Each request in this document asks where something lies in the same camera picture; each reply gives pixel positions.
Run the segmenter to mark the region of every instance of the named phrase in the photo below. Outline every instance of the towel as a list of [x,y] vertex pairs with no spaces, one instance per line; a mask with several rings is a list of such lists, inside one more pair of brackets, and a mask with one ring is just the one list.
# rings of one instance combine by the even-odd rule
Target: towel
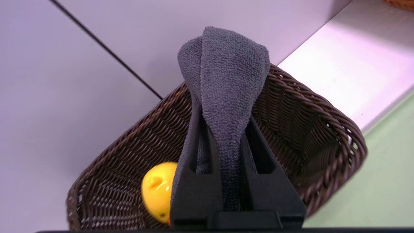
[[[202,36],[181,47],[178,64],[192,98],[188,132],[196,127],[194,115],[201,109],[218,146],[224,210],[239,210],[240,139],[269,72],[269,52],[263,45],[236,32],[206,27]],[[189,157],[188,142],[192,137],[188,133],[185,138],[174,176],[171,200],[183,165]],[[207,173],[211,169],[205,148],[206,138],[200,135],[198,174]]]

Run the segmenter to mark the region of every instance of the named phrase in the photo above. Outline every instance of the wicker basket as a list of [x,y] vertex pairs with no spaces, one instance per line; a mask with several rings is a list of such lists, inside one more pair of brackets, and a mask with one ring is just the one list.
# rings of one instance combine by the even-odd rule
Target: wicker basket
[[[144,174],[178,161],[190,120],[191,96],[181,85],[109,146],[69,190],[71,230],[166,228],[145,210]],[[319,209],[367,154],[355,123],[289,74],[271,66],[253,115],[307,206]]]
[[393,7],[414,12],[414,0],[384,0],[384,2]]

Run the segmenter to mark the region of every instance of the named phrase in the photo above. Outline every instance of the white countertop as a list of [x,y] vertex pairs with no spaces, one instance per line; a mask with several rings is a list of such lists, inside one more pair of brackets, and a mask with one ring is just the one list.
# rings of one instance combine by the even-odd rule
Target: white countertop
[[414,13],[354,0],[279,67],[366,131],[414,86]]

